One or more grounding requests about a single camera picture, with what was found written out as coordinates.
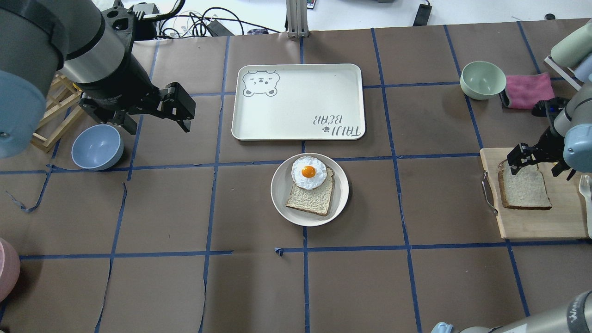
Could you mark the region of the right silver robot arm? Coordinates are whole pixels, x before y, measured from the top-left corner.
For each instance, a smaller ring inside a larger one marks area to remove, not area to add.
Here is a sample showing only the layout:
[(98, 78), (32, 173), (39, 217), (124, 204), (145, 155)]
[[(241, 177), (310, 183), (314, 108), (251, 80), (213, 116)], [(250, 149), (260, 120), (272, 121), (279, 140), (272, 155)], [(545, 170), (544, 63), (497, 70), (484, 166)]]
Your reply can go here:
[(591, 84), (545, 112), (550, 127), (537, 145), (480, 152), (505, 240), (591, 236)]

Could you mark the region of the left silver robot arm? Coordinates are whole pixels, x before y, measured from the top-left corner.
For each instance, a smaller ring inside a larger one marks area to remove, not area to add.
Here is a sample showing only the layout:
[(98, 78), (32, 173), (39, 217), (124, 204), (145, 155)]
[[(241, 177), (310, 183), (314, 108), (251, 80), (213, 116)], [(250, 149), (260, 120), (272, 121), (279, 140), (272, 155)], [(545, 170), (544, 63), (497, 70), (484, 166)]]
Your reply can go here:
[(30, 143), (57, 72), (80, 87), (80, 107), (99, 124), (135, 135), (131, 116), (148, 114), (189, 132), (195, 101), (178, 82), (157, 88), (132, 54), (138, 21), (131, 9), (101, 10), (91, 0), (3, 0), (1, 157)]

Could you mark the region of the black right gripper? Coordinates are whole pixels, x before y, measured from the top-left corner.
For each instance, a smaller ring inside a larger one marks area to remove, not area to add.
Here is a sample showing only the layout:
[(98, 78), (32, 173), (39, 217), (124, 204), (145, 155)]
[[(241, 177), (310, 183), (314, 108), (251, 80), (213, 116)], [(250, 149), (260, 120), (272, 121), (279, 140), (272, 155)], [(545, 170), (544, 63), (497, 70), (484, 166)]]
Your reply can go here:
[(549, 126), (539, 137), (539, 141), (533, 147), (526, 143), (519, 143), (507, 154), (507, 162), (512, 167), (512, 175), (517, 175), (521, 169), (530, 165), (552, 163), (553, 177), (558, 177), (562, 172), (568, 171), (566, 178), (569, 181), (576, 173), (564, 160), (564, 137)]

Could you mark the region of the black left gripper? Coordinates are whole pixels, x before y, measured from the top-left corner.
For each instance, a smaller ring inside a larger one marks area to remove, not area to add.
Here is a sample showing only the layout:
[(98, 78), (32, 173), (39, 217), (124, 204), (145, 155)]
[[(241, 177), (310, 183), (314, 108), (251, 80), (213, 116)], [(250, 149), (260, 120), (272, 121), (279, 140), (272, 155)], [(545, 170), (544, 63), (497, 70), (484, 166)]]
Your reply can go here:
[(195, 101), (179, 82), (159, 90), (146, 70), (124, 69), (96, 82), (78, 83), (78, 86), (84, 92), (80, 105), (98, 123), (111, 123), (135, 135), (137, 122), (131, 115), (148, 114), (176, 122), (185, 133), (191, 130)]

